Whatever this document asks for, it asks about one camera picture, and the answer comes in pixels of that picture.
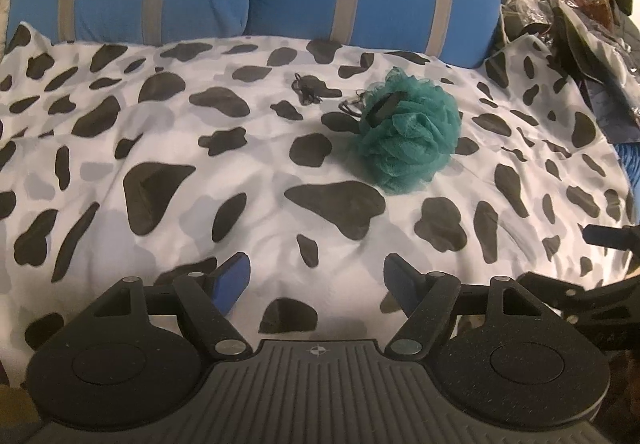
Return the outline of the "teal mesh bath loofah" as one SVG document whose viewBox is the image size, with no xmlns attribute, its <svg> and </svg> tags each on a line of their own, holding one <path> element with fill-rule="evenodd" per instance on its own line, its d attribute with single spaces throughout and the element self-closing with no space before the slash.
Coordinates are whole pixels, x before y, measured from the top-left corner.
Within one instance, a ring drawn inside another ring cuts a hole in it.
<svg viewBox="0 0 640 444">
<path fill-rule="evenodd" d="M 430 79 L 393 67 L 361 94 L 356 151 L 371 181 L 388 194 L 430 182 L 457 149 L 456 99 Z"/>
</svg>

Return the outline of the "cow print blanket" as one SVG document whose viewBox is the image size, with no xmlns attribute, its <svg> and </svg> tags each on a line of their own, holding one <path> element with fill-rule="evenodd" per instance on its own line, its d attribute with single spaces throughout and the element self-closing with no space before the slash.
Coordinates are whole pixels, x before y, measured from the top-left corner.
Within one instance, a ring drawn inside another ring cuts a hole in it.
<svg viewBox="0 0 640 444">
<path fill-rule="evenodd" d="M 634 221 L 618 157 L 533 38 L 500 76 L 420 53 L 281 37 L 154 48 L 54 44 L 26 24 L 1 61 L 1 380 L 114 282 L 252 262 L 232 322 L 268 334 L 386 340 L 400 324 L 382 262 L 460 281 L 526 272 L 585 288 L 630 256 L 582 239 Z M 399 67 L 457 101 L 457 149 L 388 194 L 340 105 Z"/>
</svg>

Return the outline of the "cluttered plastic bags pile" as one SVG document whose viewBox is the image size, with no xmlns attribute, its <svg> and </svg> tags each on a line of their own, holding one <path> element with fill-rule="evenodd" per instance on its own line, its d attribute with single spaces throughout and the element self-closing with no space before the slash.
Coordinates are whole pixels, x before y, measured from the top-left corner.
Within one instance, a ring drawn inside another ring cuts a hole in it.
<svg viewBox="0 0 640 444">
<path fill-rule="evenodd" d="M 573 79 L 631 181 L 639 180 L 639 30 L 609 0 L 508 0 L 486 65 L 503 76 L 499 53 L 530 36 L 550 54 L 559 86 Z"/>
</svg>

